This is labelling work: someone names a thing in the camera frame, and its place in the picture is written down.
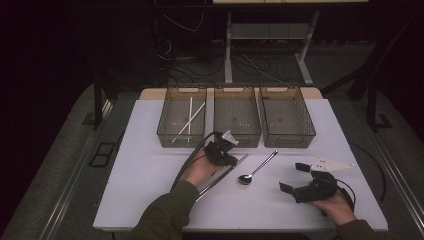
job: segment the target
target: transparent gray bin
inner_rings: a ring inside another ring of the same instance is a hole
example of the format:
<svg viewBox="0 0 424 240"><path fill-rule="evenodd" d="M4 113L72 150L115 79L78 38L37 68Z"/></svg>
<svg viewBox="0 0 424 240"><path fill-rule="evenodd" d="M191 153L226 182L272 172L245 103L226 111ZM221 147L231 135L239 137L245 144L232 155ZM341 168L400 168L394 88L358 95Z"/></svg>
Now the transparent gray bin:
<svg viewBox="0 0 424 240"><path fill-rule="evenodd" d="M259 108L267 148L307 148L316 132L298 86L263 86Z"/></svg>
<svg viewBox="0 0 424 240"><path fill-rule="evenodd" d="M249 84L215 84L214 131L230 130L237 148L258 147L261 125L255 89Z"/></svg>
<svg viewBox="0 0 424 240"><path fill-rule="evenodd" d="M194 148L204 138L206 84L169 84L157 135L164 148ZM201 108L190 124L191 116Z"/></svg>

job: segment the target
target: metal strip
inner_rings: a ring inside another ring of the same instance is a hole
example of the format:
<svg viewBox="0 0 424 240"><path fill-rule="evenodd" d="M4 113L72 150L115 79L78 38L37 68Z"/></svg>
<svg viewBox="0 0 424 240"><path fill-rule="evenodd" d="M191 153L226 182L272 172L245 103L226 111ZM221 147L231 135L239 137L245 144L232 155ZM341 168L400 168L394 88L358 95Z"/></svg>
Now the metal strip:
<svg viewBox="0 0 424 240"><path fill-rule="evenodd" d="M360 109L360 106L358 105L359 103L353 104L356 114L360 116L359 112L363 109ZM378 133L375 133L365 122L365 120L362 120L361 118L359 119L364 125L364 128L368 132L368 135L371 137L378 151L380 152L384 162L383 167L392 179L397 191L399 192L399 195L401 196L406 207L408 208L409 213L417 224L418 230L421 232L421 235L424 236L423 207L415 197L414 193L412 192L411 188L409 187L408 183L406 182L405 178L403 177L402 173L400 172L399 168L397 167L396 163L394 162L392 156L390 155L389 151L387 150Z"/></svg>
<svg viewBox="0 0 424 240"><path fill-rule="evenodd" d="M90 153L93 151L96 146L96 143L98 142L99 136L106 125L107 118L110 112L112 111L112 108L113 105L111 104L111 102L109 102L109 100L106 100L105 105L103 106L103 121L100 123L99 128L96 131L92 131L88 136L87 141L85 142L84 147L81 151L81 155L77 162L77 165L75 166L75 169L69 177L69 180L63 192L58 198L54 206L53 212L50 215L50 218L47 221L39 240L54 239L57 230L59 229L59 226L62 223L63 217L65 216L66 211L68 210L69 204L71 203L72 198L77 190L78 184L85 171L87 163L90 161Z"/></svg>

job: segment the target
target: person's left hand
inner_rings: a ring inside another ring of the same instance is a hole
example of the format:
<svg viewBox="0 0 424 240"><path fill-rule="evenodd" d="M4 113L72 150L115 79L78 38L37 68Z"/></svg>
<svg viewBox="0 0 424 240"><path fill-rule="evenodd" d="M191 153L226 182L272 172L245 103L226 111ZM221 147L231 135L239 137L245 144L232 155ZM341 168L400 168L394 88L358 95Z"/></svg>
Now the person's left hand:
<svg viewBox="0 0 424 240"><path fill-rule="evenodd" d="M191 162L184 171L180 180L186 180L196 187L206 182L216 171L223 168L222 166L216 166L209 162L203 148L193 157L193 161L194 162Z"/></svg>

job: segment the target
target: dark floor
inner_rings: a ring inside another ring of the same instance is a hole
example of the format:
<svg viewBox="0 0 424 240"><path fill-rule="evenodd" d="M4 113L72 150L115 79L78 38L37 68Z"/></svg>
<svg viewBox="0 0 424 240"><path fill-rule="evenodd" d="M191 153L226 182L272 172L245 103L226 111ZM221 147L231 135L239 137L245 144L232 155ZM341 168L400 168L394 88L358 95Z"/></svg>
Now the dark floor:
<svg viewBox="0 0 424 240"><path fill-rule="evenodd" d="M220 51L220 44L216 42L216 57L212 62L197 61L190 54L181 54L177 64L169 69L169 81L223 82L223 51ZM323 88L354 71L365 62L373 47L369 43L311 45L305 61L314 81L313 86ZM298 48L296 43L283 41L236 42L232 58L233 81L301 82L293 57L293 52ZM260 73L258 68L268 76ZM370 130L365 123L366 97L361 101L350 101L346 97L349 87L350 84L343 85L324 97L330 100L377 200L383 193L383 181L374 160L384 169L387 190L381 208L389 231L381 235L383 239L390 240L424 239L423 228L416 224L418 220L414 218L423 215L422 210L414 212L414 206L419 210L419 205L417 207L415 203L424 201L421 177L424 171L423 142L381 93L377 113L384 114L392 128L380 129L378 133ZM92 224L113 167L120 137L139 94L121 93L118 100L107 102L105 119L100 128L93 131L91 125L83 124L87 115L93 112L92 86L82 93L19 205L3 240L112 239L111 233L96 230ZM105 168L89 167L88 162L100 143L115 143L112 158ZM388 169L398 169L403 179ZM331 231L305 234L313 240L329 240L335 236L335 232ZM124 239L125 235L116 233L115 237Z"/></svg>

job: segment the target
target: forearm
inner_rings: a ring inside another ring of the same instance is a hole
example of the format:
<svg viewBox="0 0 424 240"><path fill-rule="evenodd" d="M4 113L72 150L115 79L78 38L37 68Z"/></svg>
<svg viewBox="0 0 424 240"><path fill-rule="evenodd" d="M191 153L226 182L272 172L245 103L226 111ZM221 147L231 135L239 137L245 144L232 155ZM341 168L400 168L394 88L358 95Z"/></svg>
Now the forearm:
<svg viewBox="0 0 424 240"><path fill-rule="evenodd" d="M378 234L365 220L355 220L337 227L342 240L378 240Z"/></svg>
<svg viewBox="0 0 424 240"><path fill-rule="evenodd" d="M182 228L188 225L198 196L194 185L180 181L171 193L160 196L147 207L128 239L181 239Z"/></svg>

